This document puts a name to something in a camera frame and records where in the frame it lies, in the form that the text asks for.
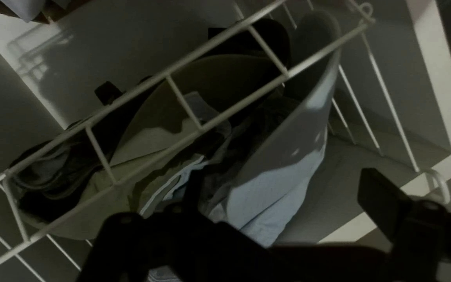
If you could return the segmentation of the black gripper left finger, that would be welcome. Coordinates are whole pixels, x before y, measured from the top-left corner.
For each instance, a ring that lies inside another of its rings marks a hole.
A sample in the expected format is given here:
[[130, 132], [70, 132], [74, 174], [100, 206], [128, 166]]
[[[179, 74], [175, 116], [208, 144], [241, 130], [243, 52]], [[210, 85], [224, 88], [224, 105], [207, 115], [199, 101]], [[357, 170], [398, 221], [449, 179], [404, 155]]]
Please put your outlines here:
[[186, 212], [199, 209], [200, 190], [202, 190], [204, 181], [205, 181], [205, 173], [202, 170], [193, 171], [189, 174], [186, 190], [183, 195], [183, 201], [182, 201], [182, 206]]

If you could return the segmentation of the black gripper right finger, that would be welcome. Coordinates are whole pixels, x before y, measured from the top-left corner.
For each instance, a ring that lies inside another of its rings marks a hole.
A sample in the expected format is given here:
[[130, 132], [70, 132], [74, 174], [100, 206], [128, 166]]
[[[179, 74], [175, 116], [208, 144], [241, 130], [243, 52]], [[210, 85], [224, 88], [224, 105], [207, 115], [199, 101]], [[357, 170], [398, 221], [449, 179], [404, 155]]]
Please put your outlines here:
[[360, 171], [357, 202], [393, 243], [404, 240], [404, 221], [413, 201], [376, 168]]

